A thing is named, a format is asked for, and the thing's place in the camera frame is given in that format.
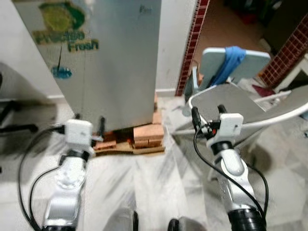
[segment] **marble floor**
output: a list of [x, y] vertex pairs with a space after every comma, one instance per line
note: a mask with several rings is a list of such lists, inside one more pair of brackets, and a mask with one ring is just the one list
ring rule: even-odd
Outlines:
[[[209, 231], [231, 230], [215, 181], [206, 180], [208, 167], [193, 151], [192, 137], [172, 137], [170, 113], [179, 110], [181, 98], [159, 98], [165, 126], [165, 154], [108, 155], [89, 161], [79, 231], [103, 230], [111, 214], [120, 207], [138, 212], [139, 230], [166, 231], [172, 218], [186, 216]], [[45, 128], [73, 116], [65, 103], [29, 106], [11, 115], [8, 124], [36, 123]], [[308, 231], [308, 122], [296, 117], [264, 130], [252, 155], [269, 182], [268, 230]], [[20, 154], [31, 139], [28, 132], [0, 136], [0, 227], [6, 231], [29, 231], [17, 200], [17, 166]], [[200, 145], [201, 151], [212, 158]], [[62, 135], [52, 134], [37, 145], [23, 171], [26, 197], [37, 175], [57, 166], [66, 146]], [[39, 182], [34, 194], [34, 213], [42, 221], [53, 191], [53, 174]], [[257, 199], [264, 203], [262, 180], [250, 174]]]

